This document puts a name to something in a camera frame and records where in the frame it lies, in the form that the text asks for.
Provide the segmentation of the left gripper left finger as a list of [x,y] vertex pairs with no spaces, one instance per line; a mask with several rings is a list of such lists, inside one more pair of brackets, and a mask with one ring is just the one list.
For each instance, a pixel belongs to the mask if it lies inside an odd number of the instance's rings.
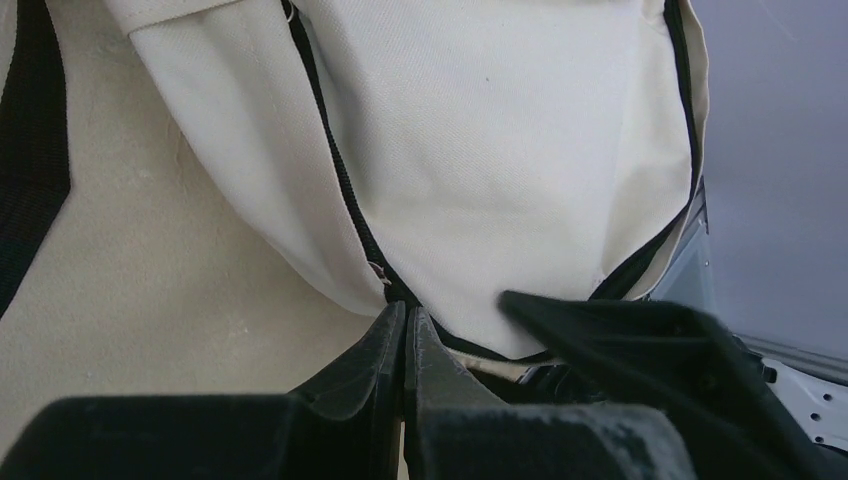
[[25,427],[5,479],[393,479],[406,309],[284,394],[70,397]]

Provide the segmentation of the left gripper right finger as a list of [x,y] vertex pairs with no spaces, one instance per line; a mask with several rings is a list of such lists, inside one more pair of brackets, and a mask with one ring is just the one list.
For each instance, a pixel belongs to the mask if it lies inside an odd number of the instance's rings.
[[638,405],[510,405],[408,316],[404,458],[413,479],[693,479],[683,439]]

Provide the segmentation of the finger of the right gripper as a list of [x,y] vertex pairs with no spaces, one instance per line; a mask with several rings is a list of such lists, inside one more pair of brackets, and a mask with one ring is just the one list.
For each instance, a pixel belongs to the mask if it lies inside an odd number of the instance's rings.
[[664,301],[506,291],[499,310],[610,400],[666,415],[701,479],[843,479],[847,391]]

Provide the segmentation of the cream canvas backpack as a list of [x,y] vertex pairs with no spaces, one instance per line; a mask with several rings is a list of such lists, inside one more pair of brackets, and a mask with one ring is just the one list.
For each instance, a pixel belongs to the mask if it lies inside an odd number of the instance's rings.
[[[70,1],[74,189],[3,317],[1,376],[103,350],[203,373],[303,350],[384,306],[339,190],[463,347],[540,345],[498,295],[585,299],[664,227],[681,236],[708,110],[702,28],[664,1]],[[292,28],[311,46],[315,103]]]

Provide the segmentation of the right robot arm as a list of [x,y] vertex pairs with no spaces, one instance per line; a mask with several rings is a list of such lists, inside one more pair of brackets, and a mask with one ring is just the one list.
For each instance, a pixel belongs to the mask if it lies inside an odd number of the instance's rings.
[[847,475],[846,388],[752,352],[710,314],[514,291],[498,307],[610,400],[664,413],[701,479]]

